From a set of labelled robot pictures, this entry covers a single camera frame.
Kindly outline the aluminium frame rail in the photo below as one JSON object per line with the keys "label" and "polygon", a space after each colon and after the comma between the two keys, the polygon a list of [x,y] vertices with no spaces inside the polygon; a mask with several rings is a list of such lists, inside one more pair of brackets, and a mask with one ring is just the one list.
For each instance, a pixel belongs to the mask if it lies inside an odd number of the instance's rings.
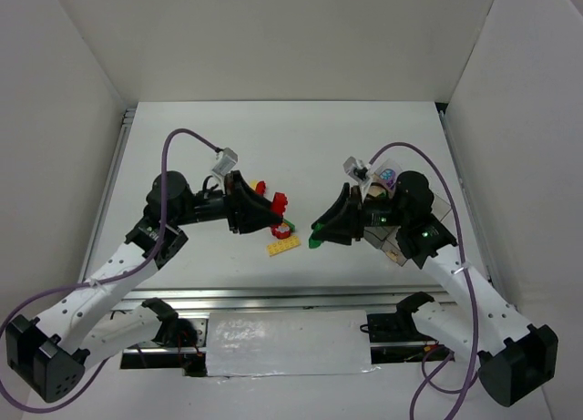
{"label": "aluminium frame rail", "polygon": [[129,311],[149,298],[160,298],[184,312],[365,309],[376,312],[395,306],[415,292],[427,292],[444,306],[455,300],[439,286],[358,286],[202,290],[136,290],[113,306]]}

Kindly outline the green lego half of block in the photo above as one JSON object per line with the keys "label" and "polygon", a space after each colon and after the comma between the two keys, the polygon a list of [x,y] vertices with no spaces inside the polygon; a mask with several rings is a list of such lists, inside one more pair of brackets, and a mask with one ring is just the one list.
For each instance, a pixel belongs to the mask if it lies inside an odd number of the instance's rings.
{"label": "green lego half of block", "polygon": [[317,223],[312,230],[312,233],[311,233],[309,240],[308,240],[308,247],[311,250],[317,249],[318,247],[320,247],[322,245],[322,241],[318,240],[316,237],[316,234],[319,232],[319,230],[321,228],[322,228],[322,225],[320,223]]}

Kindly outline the yellow long lego plate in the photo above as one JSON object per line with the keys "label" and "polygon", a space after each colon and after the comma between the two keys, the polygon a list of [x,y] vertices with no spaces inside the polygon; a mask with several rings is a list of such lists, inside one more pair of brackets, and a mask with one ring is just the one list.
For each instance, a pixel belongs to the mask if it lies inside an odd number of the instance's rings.
{"label": "yellow long lego plate", "polygon": [[301,241],[296,235],[292,235],[283,240],[275,241],[266,247],[270,257],[282,254],[286,251],[293,250],[301,246]]}

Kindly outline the red flower lego piece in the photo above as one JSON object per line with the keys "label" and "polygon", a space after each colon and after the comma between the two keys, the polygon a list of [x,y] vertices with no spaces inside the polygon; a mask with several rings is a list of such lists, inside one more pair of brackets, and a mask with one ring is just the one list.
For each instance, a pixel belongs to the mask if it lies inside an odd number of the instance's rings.
{"label": "red flower lego piece", "polygon": [[292,235],[292,232],[290,232],[290,229],[286,224],[281,223],[280,225],[271,228],[271,234],[277,240],[285,240]]}

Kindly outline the foil covered panel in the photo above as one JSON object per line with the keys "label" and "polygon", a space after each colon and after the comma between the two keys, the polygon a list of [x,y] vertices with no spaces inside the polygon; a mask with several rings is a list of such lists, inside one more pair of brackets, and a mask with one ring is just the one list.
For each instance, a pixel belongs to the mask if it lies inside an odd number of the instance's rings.
{"label": "foil covered panel", "polygon": [[206,368],[212,377],[342,375],[373,370],[363,311],[214,312]]}

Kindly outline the red studded lego brick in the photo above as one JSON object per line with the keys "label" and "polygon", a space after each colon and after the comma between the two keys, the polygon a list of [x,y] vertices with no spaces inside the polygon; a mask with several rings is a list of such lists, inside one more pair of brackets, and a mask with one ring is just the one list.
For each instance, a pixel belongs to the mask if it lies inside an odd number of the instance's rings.
{"label": "red studded lego brick", "polygon": [[266,191],[267,191],[267,185],[266,182],[264,180],[260,180],[256,186],[255,186],[255,191],[262,197],[265,196]]}

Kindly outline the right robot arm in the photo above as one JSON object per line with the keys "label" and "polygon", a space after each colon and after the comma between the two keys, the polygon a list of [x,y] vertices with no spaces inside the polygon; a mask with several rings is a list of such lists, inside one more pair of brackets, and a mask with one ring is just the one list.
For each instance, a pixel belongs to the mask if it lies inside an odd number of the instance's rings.
{"label": "right robot arm", "polygon": [[312,224],[312,239],[349,245],[367,228],[394,226],[404,257],[441,285],[467,312],[465,324],[426,293],[403,302],[416,331],[472,363],[486,392],[505,407],[553,378],[558,338],[546,324],[536,327],[461,257],[462,244],[433,214],[427,178],[405,171],[391,198],[365,199],[357,185]]}

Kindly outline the green lego plate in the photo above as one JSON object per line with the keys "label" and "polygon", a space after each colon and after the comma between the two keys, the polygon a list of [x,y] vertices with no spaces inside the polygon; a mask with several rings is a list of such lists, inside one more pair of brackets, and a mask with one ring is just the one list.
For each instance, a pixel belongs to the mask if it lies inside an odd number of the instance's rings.
{"label": "green lego plate", "polygon": [[295,225],[291,221],[283,219],[283,223],[288,226],[290,232],[295,232]]}

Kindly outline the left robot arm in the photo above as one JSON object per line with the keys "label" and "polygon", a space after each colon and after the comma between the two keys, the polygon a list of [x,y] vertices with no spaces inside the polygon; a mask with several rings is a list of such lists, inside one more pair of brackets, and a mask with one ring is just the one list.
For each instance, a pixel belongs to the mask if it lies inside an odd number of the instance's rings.
{"label": "left robot arm", "polygon": [[116,252],[85,282],[32,319],[18,314],[5,328],[7,362],[47,403],[66,397],[86,370],[130,346],[193,346],[196,329],[160,298],[111,317],[129,292],[170,262],[186,244],[181,226],[225,220],[230,231],[252,233],[278,226],[287,200],[265,199],[235,170],[224,187],[191,191],[177,171],[160,174],[142,218]]}

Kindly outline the clear compartment container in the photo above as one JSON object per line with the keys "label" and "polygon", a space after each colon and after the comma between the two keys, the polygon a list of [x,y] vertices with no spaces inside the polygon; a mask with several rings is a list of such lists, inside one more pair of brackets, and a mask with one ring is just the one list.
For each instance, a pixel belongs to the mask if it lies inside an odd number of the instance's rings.
{"label": "clear compartment container", "polygon": [[367,227],[396,227],[398,247],[407,260],[422,269],[440,249],[457,246],[454,234],[433,214],[435,195],[426,176],[407,170],[399,175],[394,195],[367,197],[364,201]]}

